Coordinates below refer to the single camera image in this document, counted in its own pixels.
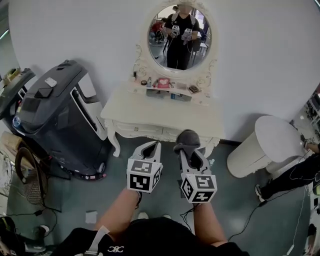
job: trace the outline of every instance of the white sneaker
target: white sneaker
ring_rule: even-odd
[[[260,185],[255,185],[254,191],[255,191],[255,194],[257,195],[257,197],[259,198],[259,200],[260,200],[261,203],[263,203],[264,201],[266,201],[266,200],[263,199],[263,197],[262,197]]]
[[[138,220],[142,220],[142,219],[148,220],[149,219],[148,214],[146,214],[145,212],[140,212],[138,215]]]
[[[162,217],[165,217],[165,218],[167,218],[167,219],[170,219],[170,220],[171,220],[171,216],[170,216],[170,215],[168,215],[168,214],[165,214],[165,215],[163,215]]]

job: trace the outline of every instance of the electrical wire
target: electrical wire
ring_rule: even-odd
[[[44,207],[44,209],[42,210],[37,210],[35,211],[34,213],[21,213],[21,214],[0,214],[0,216],[4,216],[4,217],[16,217],[16,216],[30,216],[30,215],[35,215],[36,217],[37,216],[40,216],[44,210],[50,210],[51,212],[54,213],[54,216],[55,216],[55,223],[53,225],[53,227],[50,229],[50,231],[44,236],[45,238],[51,233],[54,231],[55,227],[57,226],[58,224],[58,216],[56,214],[56,212],[50,208],[47,208],[47,207]]]
[[[45,238],[46,238],[47,236],[49,236],[51,232],[53,232],[53,231],[54,231],[54,229],[55,229],[55,227],[56,227],[56,225],[57,225],[57,223],[58,223],[58,217],[57,217],[56,212],[55,212],[54,210],[52,210],[52,209],[48,209],[48,210],[50,210],[51,212],[53,212],[53,213],[54,213],[54,216],[55,216],[55,223],[54,223],[53,227],[50,229],[50,231],[49,231],[49,232],[44,236]]]
[[[135,209],[138,209],[138,208],[139,208],[139,204],[140,204],[140,202],[141,202],[141,200],[142,200],[142,195],[143,195],[141,191],[137,191],[137,193],[138,193],[138,195],[139,195],[139,200],[138,200],[138,202],[136,203]]]
[[[171,39],[171,42],[169,43],[169,46],[168,46],[168,48],[166,49],[166,55],[165,55],[165,58],[164,58],[164,61],[163,61],[163,65],[165,65],[165,64],[168,65],[168,51],[169,51],[169,48],[170,48],[172,42],[174,41],[174,39],[175,39],[176,37],[171,37],[171,38],[172,38],[172,39]]]
[[[13,232],[14,232],[15,238],[16,238],[16,239],[18,240],[18,242],[20,243],[20,240],[19,240],[19,238],[18,238],[18,236],[17,236],[17,230],[18,230],[18,229],[15,227]]]
[[[196,205],[194,205],[190,210],[186,211],[183,214],[180,214],[181,218],[183,219],[183,222],[187,225],[188,229],[190,230],[190,232],[192,232],[191,227],[189,226],[188,220],[187,220],[187,216],[189,213],[192,213],[195,211],[195,209],[198,207],[198,205],[200,205],[200,203],[197,203]]]
[[[294,232],[294,237],[293,237],[293,245],[295,244],[295,239],[296,239],[296,235],[297,235],[297,228],[299,226],[299,221],[300,221],[300,218],[301,218],[302,209],[304,208],[305,194],[306,194],[306,188],[304,188],[304,190],[303,190],[302,206],[301,206],[300,215],[299,215],[299,218],[298,218],[298,223],[296,224],[296,227],[295,227],[295,232]]]
[[[261,202],[261,203],[260,203],[257,207],[255,207],[255,208],[253,209],[253,211],[251,212],[249,218],[247,219],[247,221],[246,221],[246,223],[245,223],[245,225],[244,225],[243,230],[242,230],[241,232],[237,233],[237,234],[233,234],[232,236],[230,236],[229,239],[228,239],[228,242],[229,242],[233,237],[238,236],[238,235],[241,235],[243,232],[245,232],[247,226],[249,225],[249,222],[250,222],[250,220],[251,220],[251,217],[252,217],[252,215],[254,214],[254,212],[256,211],[256,209],[258,209],[259,207],[264,206],[264,205],[265,205],[266,203],[268,203],[268,202],[271,202],[271,201],[273,201],[273,200],[275,200],[275,199],[277,199],[277,198],[279,198],[279,197],[282,197],[282,196],[290,193],[290,192],[293,191],[293,190],[295,190],[295,188],[294,188],[294,189],[291,189],[291,190],[289,190],[289,191],[287,191],[287,192],[285,192],[285,193],[283,193],[283,194],[281,194],[281,195],[278,195],[278,196],[276,196],[275,198],[273,198],[273,199],[271,199],[271,200],[265,200],[265,201]]]
[[[314,176],[314,178],[311,178],[311,179],[302,179],[302,177],[301,177],[301,178],[291,178],[291,175],[292,175],[292,173],[294,172],[294,170],[297,168],[297,165],[300,164],[300,161],[301,161],[303,158],[305,158],[305,156],[306,156],[309,152],[310,152],[310,149],[307,151],[307,153],[304,154],[304,156],[302,156],[302,157],[300,158],[299,162],[295,165],[294,169],[291,171],[291,173],[290,173],[290,175],[289,175],[290,180],[293,180],[293,181],[294,181],[294,180],[312,181],[312,180],[315,179],[316,176]]]
[[[192,51],[194,50],[194,42],[192,41],[192,38],[191,38],[191,42],[192,42],[191,51],[189,51],[189,41],[186,43],[186,48],[188,49],[188,52],[189,52],[190,54],[192,54]]]

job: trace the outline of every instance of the person's leg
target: person's leg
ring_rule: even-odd
[[[114,238],[121,234],[130,225],[137,203],[139,201],[137,191],[124,189],[109,207],[106,213],[96,223],[95,229],[105,226]]]
[[[274,194],[281,192],[281,191],[289,191],[293,190],[299,187],[302,187],[304,185],[310,184],[312,180],[304,180],[304,179],[292,179],[290,178],[291,173],[294,171],[294,173],[299,173],[300,171],[304,170],[304,166],[293,166],[286,172],[284,172],[281,176],[278,178],[272,180],[270,183],[268,183],[266,186],[262,187],[260,189],[261,196],[264,200],[269,199]]]
[[[211,203],[201,203],[193,211],[195,236],[203,243],[215,247],[227,243],[225,232],[220,225]]]
[[[181,52],[178,58],[178,70],[186,70],[188,68],[191,52],[184,51]]]
[[[170,44],[169,44],[169,48],[166,55],[166,62],[167,62],[168,68],[171,68],[171,69],[177,68],[177,62],[178,62],[177,51],[173,47],[170,47]]]

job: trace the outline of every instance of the ceiling light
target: ceiling light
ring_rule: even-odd
[[[0,40],[1,40],[6,34],[8,34],[8,32],[9,32],[9,29],[6,30],[6,31],[2,34],[2,36],[0,36]]]

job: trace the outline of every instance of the person's leg in black pants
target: person's leg in black pants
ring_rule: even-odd
[[[303,173],[303,171],[306,171],[305,169],[306,167],[303,164],[298,164],[291,167],[281,176],[272,180],[269,184],[260,189],[262,198],[267,200],[278,192],[289,191],[310,184],[312,180],[307,180],[307,178],[304,180],[300,174]]]
[[[167,62],[167,67],[171,69],[176,69],[178,65],[178,51],[174,47],[170,46],[169,43],[169,48],[166,54],[166,62]]]
[[[186,70],[188,68],[189,60],[190,60],[191,52],[188,51],[182,51],[179,54],[178,58],[178,70]]]

